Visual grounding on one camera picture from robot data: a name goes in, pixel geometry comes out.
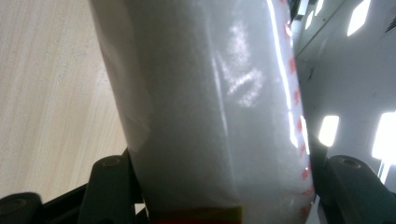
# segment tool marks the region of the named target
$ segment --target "fluorescent light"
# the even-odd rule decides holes
[[[314,11],[311,11],[311,13],[309,13],[308,18],[306,19],[305,30],[308,29],[308,27],[311,25],[313,16],[314,16]]]
[[[334,143],[339,119],[340,118],[338,118],[338,116],[326,116],[323,119],[323,123],[319,133],[319,141],[323,145],[327,147],[331,147],[332,144]]]
[[[366,22],[367,13],[369,11],[371,0],[363,0],[352,13],[352,18],[350,19],[349,27],[347,28],[347,36],[352,35],[357,30],[359,30],[363,24]]]
[[[396,113],[385,113],[376,130],[372,156],[396,164]]]
[[[323,2],[324,2],[324,0],[318,0],[317,9],[315,9],[315,16],[317,16],[318,13],[321,11],[321,9],[323,7]]]

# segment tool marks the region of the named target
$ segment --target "white cylinder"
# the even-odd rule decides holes
[[[313,192],[285,0],[91,0],[149,211],[304,223]]]

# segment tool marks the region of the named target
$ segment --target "plastic wrap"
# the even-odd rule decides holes
[[[91,6],[148,210],[304,223],[314,192],[286,1]]]

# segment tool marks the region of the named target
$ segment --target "light wood grain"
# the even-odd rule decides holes
[[[46,202],[125,148],[88,2],[0,0],[0,198]]]

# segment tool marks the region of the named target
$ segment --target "wooden surface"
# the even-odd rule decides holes
[[[44,202],[126,148],[85,0],[0,0],[0,198]]]

